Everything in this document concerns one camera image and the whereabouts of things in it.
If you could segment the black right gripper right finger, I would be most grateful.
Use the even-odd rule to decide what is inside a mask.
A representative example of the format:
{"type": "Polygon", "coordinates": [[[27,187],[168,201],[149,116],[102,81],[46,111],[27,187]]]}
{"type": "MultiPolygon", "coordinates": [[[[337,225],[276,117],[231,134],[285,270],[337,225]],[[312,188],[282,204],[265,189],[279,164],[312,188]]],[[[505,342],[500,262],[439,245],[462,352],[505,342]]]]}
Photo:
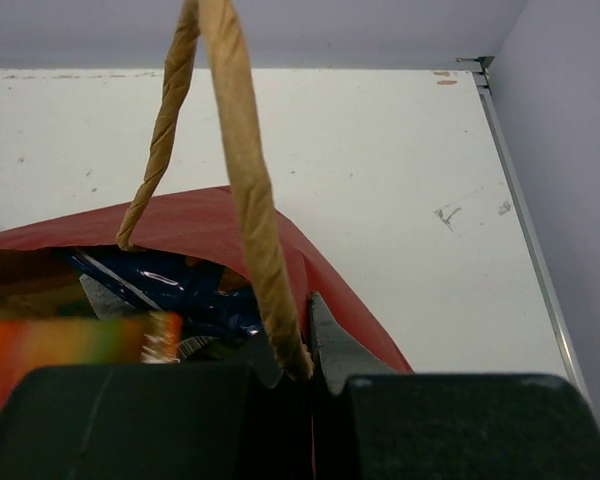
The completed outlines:
{"type": "Polygon", "coordinates": [[[406,374],[310,298],[320,479],[600,479],[600,429],[549,374],[406,374]]]}

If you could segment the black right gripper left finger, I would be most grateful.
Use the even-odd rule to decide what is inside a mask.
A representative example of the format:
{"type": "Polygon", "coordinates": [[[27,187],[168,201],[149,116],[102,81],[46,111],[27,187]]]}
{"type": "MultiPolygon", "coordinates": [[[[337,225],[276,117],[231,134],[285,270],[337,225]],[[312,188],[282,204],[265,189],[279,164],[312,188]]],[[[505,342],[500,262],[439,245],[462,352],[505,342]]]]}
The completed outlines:
{"type": "Polygon", "coordinates": [[[0,479],[309,479],[307,389],[263,335],[216,361],[28,373],[0,411],[0,479]]]}

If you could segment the dark blue snack bag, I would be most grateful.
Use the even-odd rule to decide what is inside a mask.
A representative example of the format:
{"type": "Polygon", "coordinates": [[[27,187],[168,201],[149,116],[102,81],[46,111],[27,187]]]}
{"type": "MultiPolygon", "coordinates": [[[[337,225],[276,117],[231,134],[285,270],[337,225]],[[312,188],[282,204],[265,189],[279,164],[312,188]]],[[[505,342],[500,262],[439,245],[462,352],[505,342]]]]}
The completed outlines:
{"type": "Polygon", "coordinates": [[[115,246],[67,248],[59,253],[77,271],[100,320],[144,312],[182,319],[178,358],[223,357],[263,330],[250,283],[223,285],[224,266],[181,254],[115,246]]]}

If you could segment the orange snack packet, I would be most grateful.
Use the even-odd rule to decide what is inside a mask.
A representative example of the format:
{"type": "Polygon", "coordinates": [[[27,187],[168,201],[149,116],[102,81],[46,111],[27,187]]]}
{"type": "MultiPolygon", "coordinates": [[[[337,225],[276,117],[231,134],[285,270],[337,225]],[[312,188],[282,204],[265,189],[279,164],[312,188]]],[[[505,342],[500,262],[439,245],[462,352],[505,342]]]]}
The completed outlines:
{"type": "Polygon", "coordinates": [[[97,320],[0,319],[0,410],[30,371],[55,365],[172,363],[182,318],[169,312],[97,320]]]}

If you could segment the red paper bag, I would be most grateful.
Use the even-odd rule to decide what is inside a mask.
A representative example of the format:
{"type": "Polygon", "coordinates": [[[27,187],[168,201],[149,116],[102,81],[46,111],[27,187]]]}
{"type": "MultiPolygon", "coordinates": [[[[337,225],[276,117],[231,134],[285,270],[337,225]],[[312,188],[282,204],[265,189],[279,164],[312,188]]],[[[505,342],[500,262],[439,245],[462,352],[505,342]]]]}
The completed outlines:
{"type": "Polygon", "coordinates": [[[246,40],[229,1],[182,6],[165,61],[144,180],[133,201],[1,232],[0,295],[36,287],[44,277],[65,279],[67,269],[50,258],[54,247],[113,244],[206,259],[247,278],[276,358],[294,379],[305,380],[313,370],[304,342],[311,291],[323,295],[338,323],[379,360],[409,370],[391,336],[342,277],[275,210],[246,40]],[[156,196],[199,44],[211,66],[229,185],[156,196]]]}

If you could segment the aluminium right table rail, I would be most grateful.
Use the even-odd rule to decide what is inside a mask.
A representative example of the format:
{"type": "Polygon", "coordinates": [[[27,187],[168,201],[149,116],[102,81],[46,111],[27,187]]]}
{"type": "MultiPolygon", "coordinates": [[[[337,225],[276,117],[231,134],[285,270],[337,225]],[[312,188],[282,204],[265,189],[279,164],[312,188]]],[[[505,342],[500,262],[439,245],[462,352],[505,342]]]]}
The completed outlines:
{"type": "Polygon", "coordinates": [[[563,311],[554,288],[549,268],[533,224],[526,199],[524,198],[510,150],[506,143],[504,130],[501,126],[489,86],[487,61],[491,57],[463,58],[456,57],[455,62],[461,70],[469,71],[474,77],[474,83],[479,92],[483,110],[494,140],[496,150],[506,177],[516,214],[525,238],[527,249],[534,267],[537,282],[551,322],[552,330],[565,368],[566,376],[579,391],[590,399],[588,388],[566,325],[563,311]]]}

